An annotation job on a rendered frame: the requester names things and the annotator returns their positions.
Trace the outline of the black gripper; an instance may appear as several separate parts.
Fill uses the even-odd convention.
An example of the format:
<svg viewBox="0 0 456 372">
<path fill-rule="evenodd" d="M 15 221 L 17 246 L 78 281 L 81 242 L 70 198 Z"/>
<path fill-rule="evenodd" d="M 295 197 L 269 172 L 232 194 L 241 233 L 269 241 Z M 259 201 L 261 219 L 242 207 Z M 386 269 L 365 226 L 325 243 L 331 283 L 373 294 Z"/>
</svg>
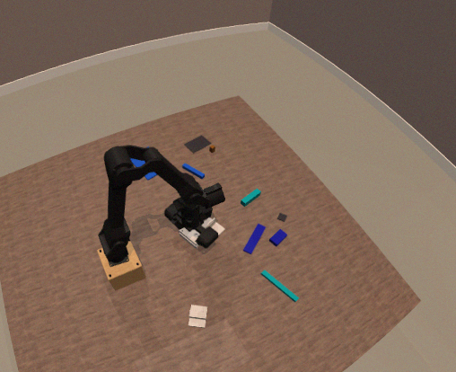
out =
<svg viewBox="0 0 456 372">
<path fill-rule="evenodd" d="M 196 243 L 200 246 L 203 246 L 207 249 L 217 238 L 218 232 L 212 229 L 211 227 L 204 228 L 199 224 L 199 216 L 202 214 L 202 211 L 199 210 L 199 214 L 194 218 L 185 218 L 182 216 L 181 211 L 178 211 L 174 204 L 172 203 L 169 207 L 165 209 L 165 216 L 179 229 L 183 227 L 188 229 L 190 232 L 196 230 L 199 233 L 199 237 L 196 240 Z"/>
</svg>

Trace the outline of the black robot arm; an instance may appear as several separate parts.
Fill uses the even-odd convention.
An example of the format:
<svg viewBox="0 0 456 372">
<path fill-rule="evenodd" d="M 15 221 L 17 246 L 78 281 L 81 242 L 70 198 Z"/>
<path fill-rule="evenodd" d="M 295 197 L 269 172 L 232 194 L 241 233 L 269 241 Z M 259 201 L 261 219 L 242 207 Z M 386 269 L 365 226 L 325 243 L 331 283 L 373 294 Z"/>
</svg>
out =
<svg viewBox="0 0 456 372">
<path fill-rule="evenodd" d="M 127 244 L 130 229 L 124 218 L 126 189 L 136 180 L 155 172 L 177 190 L 181 198 L 173 204 L 185 218 L 199 214 L 199 224 L 212 215 L 212 206 L 225 202 L 220 183 L 202 189 L 193 176 L 182 173 L 154 147 L 114 146 L 105 152 L 104 163 L 109 179 L 108 218 L 104 220 L 98 236 L 110 267 L 128 262 Z M 130 158 L 145 161 L 141 167 L 134 167 Z"/>
</svg>

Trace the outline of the teal rectangular block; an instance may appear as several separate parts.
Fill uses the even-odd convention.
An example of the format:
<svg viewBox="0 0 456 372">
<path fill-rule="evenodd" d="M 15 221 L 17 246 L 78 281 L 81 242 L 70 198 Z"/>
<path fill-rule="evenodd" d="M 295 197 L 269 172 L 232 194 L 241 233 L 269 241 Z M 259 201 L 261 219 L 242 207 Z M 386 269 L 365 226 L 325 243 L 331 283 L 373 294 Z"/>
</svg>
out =
<svg viewBox="0 0 456 372">
<path fill-rule="evenodd" d="M 241 200 L 241 204 L 246 207 L 248 204 L 250 204 L 254 199 L 256 199 L 258 196 L 260 196 L 261 191 L 259 189 L 255 189 L 252 193 L 250 193 L 248 196 L 243 198 Z"/>
</svg>

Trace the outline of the teal flat bar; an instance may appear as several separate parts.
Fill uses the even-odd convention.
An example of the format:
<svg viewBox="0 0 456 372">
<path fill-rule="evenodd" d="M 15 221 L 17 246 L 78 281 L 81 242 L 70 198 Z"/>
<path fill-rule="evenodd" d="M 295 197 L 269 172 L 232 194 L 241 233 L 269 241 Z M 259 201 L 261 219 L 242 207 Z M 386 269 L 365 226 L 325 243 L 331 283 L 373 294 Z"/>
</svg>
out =
<svg viewBox="0 0 456 372">
<path fill-rule="evenodd" d="M 261 275 L 269 280 L 275 287 L 278 287 L 280 291 L 284 292 L 289 298 L 291 298 L 294 302 L 296 302 L 299 297 L 292 293 L 289 289 L 287 289 L 284 285 L 282 285 L 278 280 L 274 279 L 272 275 L 267 273 L 265 270 L 262 271 Z"/>
</svg>

